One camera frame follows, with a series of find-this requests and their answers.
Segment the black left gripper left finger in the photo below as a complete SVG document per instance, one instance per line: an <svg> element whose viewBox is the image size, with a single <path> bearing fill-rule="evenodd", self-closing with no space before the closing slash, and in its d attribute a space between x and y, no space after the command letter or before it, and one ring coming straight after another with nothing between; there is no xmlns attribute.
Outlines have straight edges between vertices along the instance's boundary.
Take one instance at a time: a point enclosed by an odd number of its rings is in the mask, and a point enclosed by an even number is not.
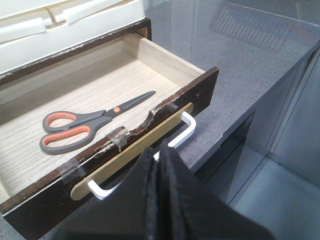
<svg viewBox="0 0 320 240"><path fill-rule="evenodd" d="M147 223L147 185L154 150L143 150L116 189L97 205L67 220L54 235L56 240L154 240L153 224Z"/></svg>

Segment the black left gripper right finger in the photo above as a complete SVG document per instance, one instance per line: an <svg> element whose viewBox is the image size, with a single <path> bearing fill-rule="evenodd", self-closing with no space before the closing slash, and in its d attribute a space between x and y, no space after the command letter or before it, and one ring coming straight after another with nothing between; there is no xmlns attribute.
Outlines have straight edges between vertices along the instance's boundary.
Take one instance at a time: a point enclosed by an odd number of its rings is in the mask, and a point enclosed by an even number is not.
<svg viewBox="0 0 320 240"><path fill-rule="evenodd" d="M163 140L147 186L149 240L272 240L265 227L228 207Z"/></svg>

